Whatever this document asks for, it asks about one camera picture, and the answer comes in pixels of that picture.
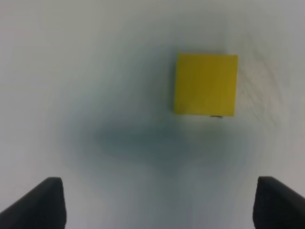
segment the yellow cube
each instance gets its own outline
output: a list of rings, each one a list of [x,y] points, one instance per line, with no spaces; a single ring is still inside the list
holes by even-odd
[[[237,55],[179,55],[176,69],[176,114],[234,116]]]

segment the white surface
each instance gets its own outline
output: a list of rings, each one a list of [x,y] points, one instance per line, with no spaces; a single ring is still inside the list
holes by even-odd
[[[305,195],[304,9],[2,0],[0,210],[48,176],[68,229],[254,228],[259,175]],[[234,118],[168,111],[179,51],[240,55]]]

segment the cube top face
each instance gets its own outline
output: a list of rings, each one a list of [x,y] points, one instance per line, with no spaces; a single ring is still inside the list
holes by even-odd
[[[234,116],[238,56],[181,53],[176,69],[174,112]]]

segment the yellow block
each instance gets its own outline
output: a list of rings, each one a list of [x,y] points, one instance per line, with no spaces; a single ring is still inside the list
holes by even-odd
[[[234,116],[237,55],[179,55],[176,114]]]

